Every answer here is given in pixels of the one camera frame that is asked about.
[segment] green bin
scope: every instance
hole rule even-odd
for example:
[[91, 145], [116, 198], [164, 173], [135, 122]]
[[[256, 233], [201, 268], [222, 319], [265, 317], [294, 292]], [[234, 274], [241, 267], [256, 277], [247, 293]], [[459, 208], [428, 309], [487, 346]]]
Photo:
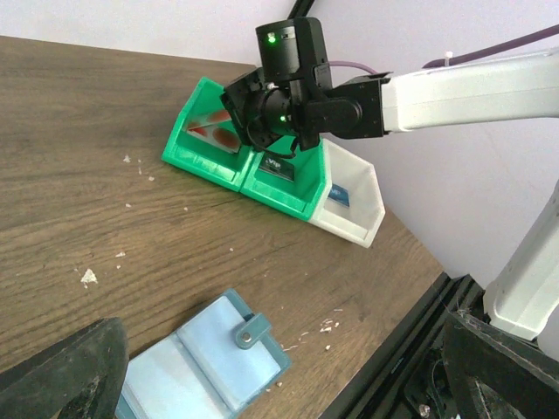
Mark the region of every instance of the green bin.
[[[185, 127], [198, 116], [224, 109], [219, 96], [224, 88], [202, 78], [176, 119], [175, 126], [163, 151], [163, 161], [224, 186], [239, 191], [256, 154], [250, 147], [241, 146], [238, 153], [228, 153], [188, 134]], [[219, 127], [235, 132], [230, 120]]]
[[[269, 149], [275, 153], [289, 154], [293, 137], [285, 136]], [[305, 152], [297, 150], [289, 163], [294, 166], [294, 180], [290, 181], [260, 169], [265, 153], [257, 153], [246, 175], [241, 193], [265, 203], [290, 216], [308, 221], [326, 188], [324, 148], [321, 144]]]

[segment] bolt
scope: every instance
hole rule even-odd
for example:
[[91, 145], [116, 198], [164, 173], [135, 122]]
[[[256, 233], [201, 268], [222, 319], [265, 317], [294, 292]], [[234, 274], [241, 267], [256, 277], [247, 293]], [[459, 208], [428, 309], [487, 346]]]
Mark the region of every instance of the bolt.
[[430, 414], [431, 414], [431, 408], [429, 406], [427, 406], [426, 404], [419, 405], [419, 415], [421, 417], [429, 417]]

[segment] wood grain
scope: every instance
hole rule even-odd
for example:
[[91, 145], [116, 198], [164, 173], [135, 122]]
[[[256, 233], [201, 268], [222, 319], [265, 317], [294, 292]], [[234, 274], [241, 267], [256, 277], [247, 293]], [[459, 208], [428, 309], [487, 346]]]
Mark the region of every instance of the wood grain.
[[100, 317], [138, 354], [233, 287], [296, 346], [243, 417], [312, 418], [431, 285], [390, 211], [366, 250], [161, 162], [200, 77], [249, 68], [0, 38], [0, 370]]

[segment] crumb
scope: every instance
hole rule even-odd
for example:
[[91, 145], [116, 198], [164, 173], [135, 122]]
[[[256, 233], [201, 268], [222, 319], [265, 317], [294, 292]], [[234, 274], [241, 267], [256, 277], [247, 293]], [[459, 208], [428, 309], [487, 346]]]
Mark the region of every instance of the crumb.
[[84, 285], [84, 288], [86, 289], [87, 289], [87, 284], [89, 284], [90, 282], [94, 282], [95, 284], [98, 284], [97, 277], [95, 276], [95, 274], [91, 269], [87, 269], [86, 273], [84, 274], [80, 282]]

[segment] wall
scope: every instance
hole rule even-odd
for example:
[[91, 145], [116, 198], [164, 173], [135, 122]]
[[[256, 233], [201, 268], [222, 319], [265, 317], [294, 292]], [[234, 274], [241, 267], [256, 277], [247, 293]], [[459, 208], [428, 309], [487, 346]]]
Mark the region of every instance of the wall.
[[0, 35], [256, 63], [254, 28], [291, 7], [292, 0], [4, 0]]
[[[322, 1], [328, 58], [377, 71], [424, 63], [557, 24], [559, 3], [405, 0]], [[559, 45], [559, 37], [515, 52]], [[341, 82], [359, 72], [336, 69]], [[372, 161], [384, 201], [452, 275], [491, 282], [548, 200], [559, 178], [559, 120], [430, 128], [342, 145]]]

